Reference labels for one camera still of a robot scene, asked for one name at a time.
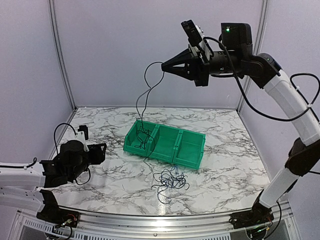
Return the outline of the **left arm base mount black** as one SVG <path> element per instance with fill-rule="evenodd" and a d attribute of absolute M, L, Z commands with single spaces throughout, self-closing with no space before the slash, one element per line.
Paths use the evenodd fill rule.
<path fill-rule="evenodd" d="M 48 211 L 45 213 L 38 212 L 36 214 L 36 218 L 55 224 L 55 225 L 62 225 L 62 223 L 65 223 L 67 220 L 71 220 L 71 223 L 68 223 L 68 226 L 71 226 L 72 228 L 77 227 L 79 222 L 80 213 L 78 211 L 71 211 L 66 209 L 61 209 L 59 211 Z"/>

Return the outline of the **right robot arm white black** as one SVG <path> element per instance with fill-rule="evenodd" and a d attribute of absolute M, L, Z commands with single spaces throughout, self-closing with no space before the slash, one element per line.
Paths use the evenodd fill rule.
<path fill-rule="evenodd" d="M 293 143 L 288 159 L 269 186 L 261 192 L 248 212 L 252 224 L 263 220 L 272 206 L 288 192 L 300 177 L 307 174 L 320 159 L 320 121 L 298 88 L 275 59 L 266 53 L 255 55 L 251 27 L 247 23 L 221 24 L 221 35 L 216 39 L 219 50 L 209 45 L 209 36 L 192 20 L 181 26 L 188 37 L 188 48 L 161 65 L 165 73 L 193 81 L 206 87 L 209 78 L 245 76 L 263 89 L 285 113 L 285 122 L 295 127 L 299 137 Z"/>

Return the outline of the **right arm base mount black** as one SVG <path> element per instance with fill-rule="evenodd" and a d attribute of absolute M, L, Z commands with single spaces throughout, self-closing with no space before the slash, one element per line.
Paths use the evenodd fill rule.
<path fill-rule="evenodd" d="M 271 223 L 273 220 L 274 215 L 271 210 L 264 212 L 259 209 L 251 209 L 232 213 L 229 218 L 229 223 L 233 225 L 234 229 L 240 229 Z"/>

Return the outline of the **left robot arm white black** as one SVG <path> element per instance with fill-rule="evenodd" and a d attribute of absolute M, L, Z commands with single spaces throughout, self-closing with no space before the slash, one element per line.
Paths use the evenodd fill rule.
<path fill-rule="evenodd" d="M 79 140 L 70 140 L 61 145 L 52 160 L 34 160 L 29 165 L 2 164 L 0 204 L 43 212 L 51 222 L 60 222 L 63 211 L 50 190 L 74 183 L 91 165 L 100 165 L 105 160 L 106 149 L 106 143 L 85 145 Z"/>

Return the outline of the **left aluminium corner post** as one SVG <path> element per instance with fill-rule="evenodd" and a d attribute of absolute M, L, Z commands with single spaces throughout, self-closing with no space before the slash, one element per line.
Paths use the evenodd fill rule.
<path fill-rule="evenodd" d="M 59 66 L 61 77 L 62 77 L 62 82 L 65 88 L 65 92 L 66 92 L 66 96 L 67 96 L 67 100 L 69 102 L 70 108 L 73 111 L 75 111 L 77 109 L 77 106 L 72 93 L 72 88 L 69 81 L 67 68 L 65 65 L 62 44 L 61 44 L 60 34 L 58 29 L 58 20 L 57 20 L 55 1 L 48 0 L 48 7 L 49 7 L 49 16 L 50 16 L 50 24 L 51 24 L 52 34 L 53 34 L 54 47 L 57 55 L 57 61 L 58 61 L 58 66 Z"/>

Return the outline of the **green three-compartment plastic bin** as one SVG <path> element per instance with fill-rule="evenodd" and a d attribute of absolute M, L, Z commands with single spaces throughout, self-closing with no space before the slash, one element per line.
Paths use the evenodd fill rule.
<path fill-rule="evenodd" d="M 182 128 L 136 120 L 125 136 L 125 152 L 199 169 L 206 135 Z"/>

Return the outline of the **aluminium front frame rail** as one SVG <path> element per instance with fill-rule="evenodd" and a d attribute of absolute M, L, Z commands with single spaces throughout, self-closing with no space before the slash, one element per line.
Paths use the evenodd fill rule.
<path fill-rule="evenodd" d="M 299 240 L 300 234 L 287 201 L 274 206 L 274 220 L 258 226 L 235 229 L 230 212 L 143 216 L 80 210 L 77 226 L 54 229 L 54 224 L 37 219 L 30 210 L 18 210 L 8 239 L 10 240 L 252 240 L 254 233 L 266 232 L 269 240 Z"/>

